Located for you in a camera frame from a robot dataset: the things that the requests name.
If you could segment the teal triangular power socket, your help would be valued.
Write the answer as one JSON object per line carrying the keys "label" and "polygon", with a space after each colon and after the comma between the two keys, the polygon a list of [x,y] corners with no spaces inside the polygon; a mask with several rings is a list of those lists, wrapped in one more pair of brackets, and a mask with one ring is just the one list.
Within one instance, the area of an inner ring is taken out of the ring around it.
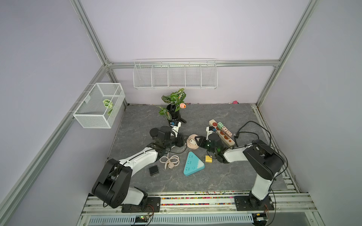
{"label": "teal triangular power socket", "polygon": [[189,152],[184,167],[184,175],[190,176],[196,172],[199,172],[205,168],[205,164],[193,153]]}

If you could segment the cream power strip red outlets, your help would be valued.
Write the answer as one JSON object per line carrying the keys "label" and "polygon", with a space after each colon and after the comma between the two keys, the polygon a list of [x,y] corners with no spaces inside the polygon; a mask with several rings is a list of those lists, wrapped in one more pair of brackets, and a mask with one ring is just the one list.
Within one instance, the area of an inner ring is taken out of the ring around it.
{"label": "cream power strip red outlets", "polygon": [[235,145],[235,141],[232,139],[232,133],[223,125],[222,122],[217,122],[212,119],[209,121],[209,126],[216,129],[216,133],[227,147]]}

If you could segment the pink charger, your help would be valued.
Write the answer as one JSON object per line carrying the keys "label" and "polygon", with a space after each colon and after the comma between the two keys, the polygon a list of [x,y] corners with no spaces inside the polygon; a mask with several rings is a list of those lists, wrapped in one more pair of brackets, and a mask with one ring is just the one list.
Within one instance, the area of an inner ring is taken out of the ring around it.
{"label": "pink charger", "polygon": [[225,134],[227,134],[229,137],[232,137],[232,133],[230,131],[226,131]]}
{"label": "pink charger", "polygon": [[224,126],[224,127],[222,127],[222,129],[221,129],[224,133],[226,133],[227,131],[228,131],[228,129]]}

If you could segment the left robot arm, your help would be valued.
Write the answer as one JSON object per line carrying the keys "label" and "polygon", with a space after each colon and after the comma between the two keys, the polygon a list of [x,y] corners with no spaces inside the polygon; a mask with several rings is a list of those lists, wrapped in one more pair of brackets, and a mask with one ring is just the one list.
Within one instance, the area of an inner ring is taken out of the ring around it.
{"label": "left robot arm", "polygon": [[153,142],[140,152],[125,159],[109,159],[98,176],[91,194],[103,201],[104,206],[117,208],[130,206],[144,209],[148,194],[136,187],[130,187],[132,176],[146,166],[160,160],[173,147],[185,145],[185,136],[174,129],[162,126],[150,130]]}

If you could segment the round pink power socket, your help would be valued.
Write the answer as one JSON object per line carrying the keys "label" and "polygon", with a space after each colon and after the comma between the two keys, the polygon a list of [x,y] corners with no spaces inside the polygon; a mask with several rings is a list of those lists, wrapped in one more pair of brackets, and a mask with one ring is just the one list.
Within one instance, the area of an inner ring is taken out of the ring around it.
{"label": "round pink power socket", "polygon": [[199,148],[197,142],[196,142],[196,137],[197,134],[192,134],[188,137],[186,143],[187,143],[187,147],[190,148],[191,150],[196,150]]}

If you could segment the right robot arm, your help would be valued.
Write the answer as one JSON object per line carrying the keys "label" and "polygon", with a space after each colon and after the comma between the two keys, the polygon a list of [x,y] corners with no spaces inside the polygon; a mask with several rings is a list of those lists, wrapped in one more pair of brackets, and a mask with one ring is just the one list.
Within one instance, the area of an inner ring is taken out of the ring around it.
{"label": "right robot arm", "polygon": [[249,202],[253,205],[266,201],[274,179],[286,163],[285,158],[260,139],[241,147],[226,148],[221,138],[214,133],[208,137],[195,136],[191,143],[213,153],[221,163],[248,161],[257,173],[249,193]]}

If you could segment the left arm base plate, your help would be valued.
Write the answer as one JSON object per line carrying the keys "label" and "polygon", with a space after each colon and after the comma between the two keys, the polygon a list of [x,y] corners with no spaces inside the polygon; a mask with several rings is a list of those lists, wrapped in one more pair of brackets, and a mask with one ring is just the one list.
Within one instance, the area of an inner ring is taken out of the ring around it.
{"label": "left arm base plate", "polygon": [[161,198],[147,197],[139,205],[125,204],[122,206],[122,213],[157,213],[160,212]]}

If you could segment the green charger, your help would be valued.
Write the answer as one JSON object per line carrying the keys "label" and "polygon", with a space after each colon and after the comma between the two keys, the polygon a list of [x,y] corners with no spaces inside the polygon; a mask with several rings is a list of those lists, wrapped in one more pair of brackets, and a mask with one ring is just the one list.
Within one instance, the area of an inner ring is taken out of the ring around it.
{"label": "green charger", "polygon": [[221,122],[219,122],[218,124],[217,124],[217,127],[218,127],[218,129],[222,129],[223,127],[224,127],[224,125],[221,123]]}

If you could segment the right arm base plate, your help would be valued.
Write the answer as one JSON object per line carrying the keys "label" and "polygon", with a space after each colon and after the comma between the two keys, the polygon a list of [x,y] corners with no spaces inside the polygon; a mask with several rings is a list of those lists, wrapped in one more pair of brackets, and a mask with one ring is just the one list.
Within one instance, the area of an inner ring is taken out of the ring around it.
{"label": "right arm base plate", "polygon": [[273,205],[271,197],[268,195],[263,200],[258,200],[251,196],[235,196],[234,202],[237,211],[273,211],[275,207]]}

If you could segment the yellow charger plug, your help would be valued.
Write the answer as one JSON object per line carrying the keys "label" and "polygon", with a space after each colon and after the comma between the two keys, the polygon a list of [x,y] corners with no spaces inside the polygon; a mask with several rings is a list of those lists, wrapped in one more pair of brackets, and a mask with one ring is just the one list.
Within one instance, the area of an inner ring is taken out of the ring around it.
{"label": "yellow charger plug", "polygon": [[213,158],[210,157],[210,156],[208,156],[208,155],[206,155],[206,156],[205,156],[205,162],[206,162],[206,163],[212,163],[212,162],[213,162]]}

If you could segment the black charger plug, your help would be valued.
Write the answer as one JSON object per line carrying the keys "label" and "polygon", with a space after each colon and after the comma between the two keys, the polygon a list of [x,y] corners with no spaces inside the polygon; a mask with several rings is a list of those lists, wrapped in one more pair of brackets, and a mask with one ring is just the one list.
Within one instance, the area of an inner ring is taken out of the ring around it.
{"label": "black charger plug", "polygon": [[159,167],[154,165],[149,167],[150,176],[154,176],[159,173]]}

